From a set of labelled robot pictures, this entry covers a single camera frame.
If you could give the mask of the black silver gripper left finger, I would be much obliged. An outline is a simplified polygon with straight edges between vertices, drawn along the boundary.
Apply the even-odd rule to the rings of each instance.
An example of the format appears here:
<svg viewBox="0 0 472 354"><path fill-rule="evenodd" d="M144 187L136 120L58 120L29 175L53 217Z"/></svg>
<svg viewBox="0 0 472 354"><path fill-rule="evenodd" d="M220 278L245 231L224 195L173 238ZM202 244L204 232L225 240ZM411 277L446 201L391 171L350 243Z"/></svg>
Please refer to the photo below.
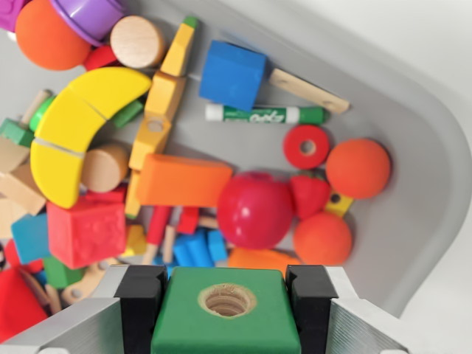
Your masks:
<svg viewBox="0 0 472 354"><path fill-rule="evenodd" d="M164 265L112 265L91 296L1 345L2 353L150 353Z"/></svg>

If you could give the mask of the black silver gripper right finger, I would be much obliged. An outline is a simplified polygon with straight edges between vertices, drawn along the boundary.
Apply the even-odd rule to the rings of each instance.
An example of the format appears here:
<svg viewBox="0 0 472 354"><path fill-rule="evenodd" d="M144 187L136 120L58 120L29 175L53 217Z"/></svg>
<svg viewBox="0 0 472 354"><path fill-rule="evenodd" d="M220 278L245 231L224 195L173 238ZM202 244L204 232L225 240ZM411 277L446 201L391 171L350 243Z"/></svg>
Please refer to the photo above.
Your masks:
<svg viewBox="0 0 472 354"><path fill-rule="evenodd" d="M399 321L356 293L342 267L288 265L303 353L409 353Z"/></svg>

